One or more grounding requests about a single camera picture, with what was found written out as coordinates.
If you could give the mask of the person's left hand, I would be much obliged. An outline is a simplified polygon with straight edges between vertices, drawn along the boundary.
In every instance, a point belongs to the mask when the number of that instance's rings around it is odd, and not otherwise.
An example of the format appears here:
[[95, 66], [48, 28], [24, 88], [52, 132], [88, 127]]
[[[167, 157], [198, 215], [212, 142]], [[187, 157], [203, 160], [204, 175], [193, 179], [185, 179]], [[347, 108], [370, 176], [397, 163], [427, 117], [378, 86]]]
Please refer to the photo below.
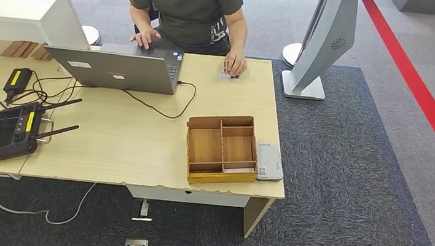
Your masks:
[[225, 56], [224, 73], [233, 78], [238, 78], [247, 68], [246, 58], [242, 51], [232, 49]]

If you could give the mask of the person's right hand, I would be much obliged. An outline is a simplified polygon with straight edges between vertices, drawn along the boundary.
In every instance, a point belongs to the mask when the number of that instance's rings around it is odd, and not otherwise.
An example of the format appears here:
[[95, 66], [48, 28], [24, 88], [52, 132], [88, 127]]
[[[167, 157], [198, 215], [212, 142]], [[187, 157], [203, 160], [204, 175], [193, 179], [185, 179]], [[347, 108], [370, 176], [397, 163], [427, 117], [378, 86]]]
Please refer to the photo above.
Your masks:
[[136, 30], [135, 34], [131, 36], [130, 42], [135, 42], [137, 46], [149, 50], [152, 48], [152, 43], [159, 39], [161, 39], [160, 33], [153, 28], [149, 28], [144, 31]]

